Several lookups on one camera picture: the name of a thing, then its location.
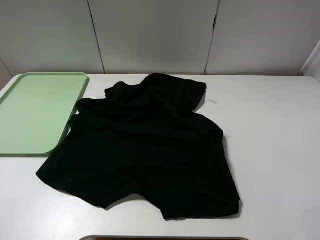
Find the clear tape strip far right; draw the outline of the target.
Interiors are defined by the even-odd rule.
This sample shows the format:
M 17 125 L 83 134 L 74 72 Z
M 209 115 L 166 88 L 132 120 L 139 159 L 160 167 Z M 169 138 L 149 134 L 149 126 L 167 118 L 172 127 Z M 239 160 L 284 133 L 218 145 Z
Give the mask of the clear tape strip far right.
M 210 103 L 213 103 L 213 104 L 217 104 L 217 101 L 212 100 L 212 99 L 208 99 L 207 101 L 210 102 Z

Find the light green plastic tray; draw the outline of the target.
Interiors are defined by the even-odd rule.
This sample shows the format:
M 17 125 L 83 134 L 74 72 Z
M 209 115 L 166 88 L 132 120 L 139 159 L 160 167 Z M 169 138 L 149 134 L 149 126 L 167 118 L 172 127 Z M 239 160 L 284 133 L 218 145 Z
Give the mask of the light green plastic tray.
M 0 153 L 47 155 L 60 143 L 88 76 L 82 72 L 20 75 L 0 98 Z

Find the black short sleeve shirt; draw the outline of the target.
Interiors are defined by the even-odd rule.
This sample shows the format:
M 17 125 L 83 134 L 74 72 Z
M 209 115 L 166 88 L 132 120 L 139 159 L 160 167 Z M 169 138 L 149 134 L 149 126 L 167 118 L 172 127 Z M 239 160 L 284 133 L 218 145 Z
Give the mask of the black short sleeve shirt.
M 240 196 L 223 130 L 196 113 L 207 86 L 161 73 L 83 98 L 70 132 L 36 172 L 55 190 L 103 209 L 135 194 L 165 220 L 237 215 Z

